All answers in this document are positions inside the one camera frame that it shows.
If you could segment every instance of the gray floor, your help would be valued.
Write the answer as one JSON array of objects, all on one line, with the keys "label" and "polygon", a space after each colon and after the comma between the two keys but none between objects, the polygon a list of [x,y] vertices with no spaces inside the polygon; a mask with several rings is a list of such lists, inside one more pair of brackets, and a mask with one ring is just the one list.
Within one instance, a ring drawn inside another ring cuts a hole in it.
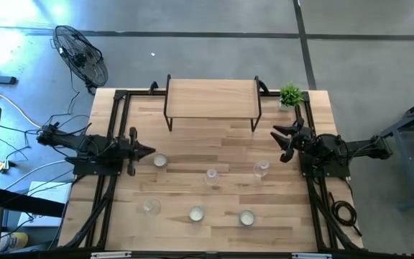
[{"label": "gray floor", "polygon": [[[298,33],[291,0],[151,0],[48,1],[0,0],[0,26],[150,32],[274,32]],[[307,33],[349,35],[414,35],[414,1],[302,0]],[[63,113],[73,96],[68,67],[50,47],[50,37],[28,36],[26,30],[0,31],[0,75],[19,79],[0,86],[38,124]],[[106,87],[149,87],[176,78],[252,78],[270,88],[287,81],[308,88],[299,39],[221,39],[182,37],[89,37],[103,51],[109,71]],[[336,125],[345,140],[366,139],[397,121],[414,105],[414,41],[309,40],[317,89],[329,91]],[[73,76],[81,94],[73,113],[88,114],[93,97]],[[5,100],[1,124],[34,128]],[[63,122],[69,117],[60,118]],[[77,118],[65,125],[85,125]],[[1,129],[0,138],[24,145],[18,132]],[[0,174],[0,188],[39,165],[62,155],[30,138],[29,158],[19,168]],[[0,160],[12,149],[0,142]],[[20,154],[13,160],[22,160]],[[28,177],[46,181],[70,168],[54,165]],[[369,250],[414,253],[414,209],[399,212],[396,204],[410,199],[410,186],[398,155],[386,161],[358,158],[351,164],[354,200],[363,241]]]}]

